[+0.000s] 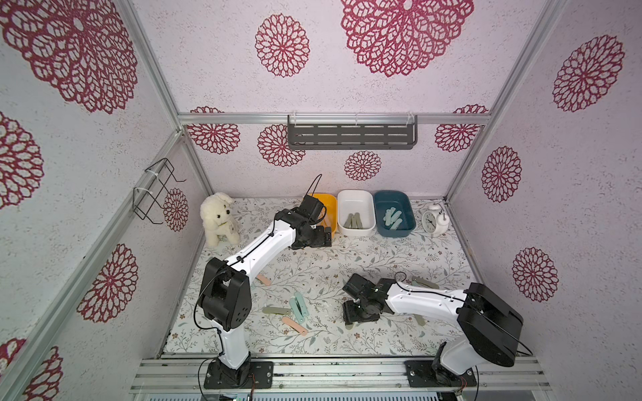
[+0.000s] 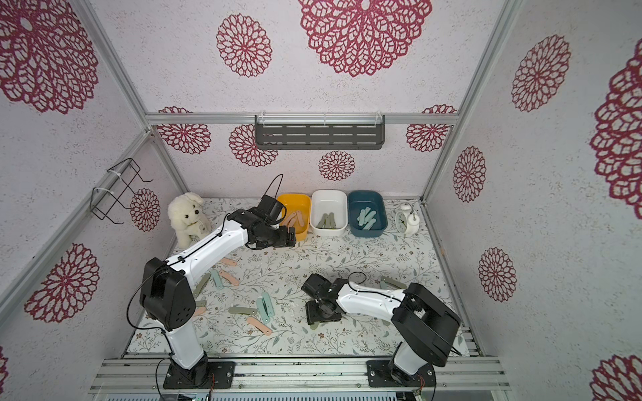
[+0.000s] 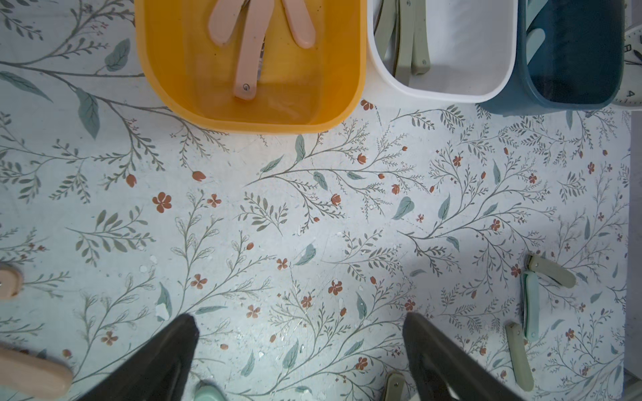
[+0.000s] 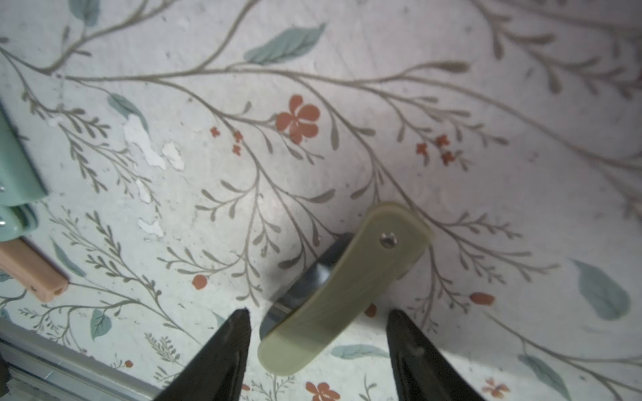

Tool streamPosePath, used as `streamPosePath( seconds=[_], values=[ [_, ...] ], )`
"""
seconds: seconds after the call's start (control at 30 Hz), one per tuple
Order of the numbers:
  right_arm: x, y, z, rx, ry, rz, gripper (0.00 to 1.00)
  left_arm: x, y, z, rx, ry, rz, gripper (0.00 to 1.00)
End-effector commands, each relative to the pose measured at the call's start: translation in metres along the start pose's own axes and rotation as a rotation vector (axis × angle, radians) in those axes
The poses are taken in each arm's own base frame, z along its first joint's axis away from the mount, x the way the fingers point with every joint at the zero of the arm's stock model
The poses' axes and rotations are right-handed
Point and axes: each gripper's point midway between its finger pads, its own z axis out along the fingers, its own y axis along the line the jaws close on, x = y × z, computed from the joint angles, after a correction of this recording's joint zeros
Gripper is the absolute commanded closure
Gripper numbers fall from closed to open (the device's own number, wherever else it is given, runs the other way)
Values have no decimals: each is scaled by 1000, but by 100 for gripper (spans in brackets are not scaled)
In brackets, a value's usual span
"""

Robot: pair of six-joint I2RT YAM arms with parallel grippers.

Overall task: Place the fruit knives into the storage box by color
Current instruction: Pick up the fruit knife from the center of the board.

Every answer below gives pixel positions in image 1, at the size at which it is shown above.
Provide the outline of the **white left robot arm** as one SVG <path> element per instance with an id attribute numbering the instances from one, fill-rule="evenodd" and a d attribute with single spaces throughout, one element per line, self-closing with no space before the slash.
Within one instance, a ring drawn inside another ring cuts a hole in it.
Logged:
<path id="1" fill-rule="evenodd" d="M 252 281 L 288 248 L 330 247 L 332 229 L 321 225 L 327 212 L 321 200 L 306 195 L 298 207 L 277 212 L 240 252 L 207 263 L 197 306 L 220 335 L 219 360 L 226 368 L 239 370 L 250 360 L 243 324 L 252 311 Z"/>

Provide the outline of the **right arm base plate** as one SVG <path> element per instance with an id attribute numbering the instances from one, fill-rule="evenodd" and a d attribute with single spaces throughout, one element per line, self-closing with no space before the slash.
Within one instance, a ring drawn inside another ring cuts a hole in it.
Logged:
<path id="1" fill-rule="evenodd" d="M 468 369 L 463 375 L 438 367 L 432 359 L 411 359 L 404 362 L 406 377 L 411 388 L 454 388 L 476 387 L 476 374 Z"/>

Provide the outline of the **dark teal storage box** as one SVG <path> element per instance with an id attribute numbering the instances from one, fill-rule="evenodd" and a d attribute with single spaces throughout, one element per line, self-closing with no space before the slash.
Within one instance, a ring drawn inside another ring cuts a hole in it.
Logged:
<path id="1" fill-rule="evenodd" d="M 383 237 L 409 237 L 416 229 L 410 198 L 397 190 L 381 190 L 374 194 L 377 231 Z"/>

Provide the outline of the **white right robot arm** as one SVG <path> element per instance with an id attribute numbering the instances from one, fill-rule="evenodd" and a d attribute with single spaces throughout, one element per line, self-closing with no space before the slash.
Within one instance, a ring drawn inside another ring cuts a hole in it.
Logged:
<path id="1" fill-rule="evenodd" d="M 404 285 L 394 278 L 374 283 L 355 273 L 344 284 L 347 324 L 376 322 L 384 313 L 455 321 L 462 335 L 440 345 L 430 367 L 438 379 L 462 379 L 482 363 L 511 368 L 518 356 L 523 317 L 487 286 L 464 290 Z"/>

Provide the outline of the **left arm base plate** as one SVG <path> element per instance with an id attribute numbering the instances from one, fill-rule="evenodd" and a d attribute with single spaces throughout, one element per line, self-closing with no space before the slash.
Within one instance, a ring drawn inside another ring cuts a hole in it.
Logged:
<path id="1" fill-rule="evenodd" d="M 272 362 L 249 359 L 239 369 L 231 369 L 215 360 L 207 368 L 204 389 L 271 389 L 274 378 Z"/>

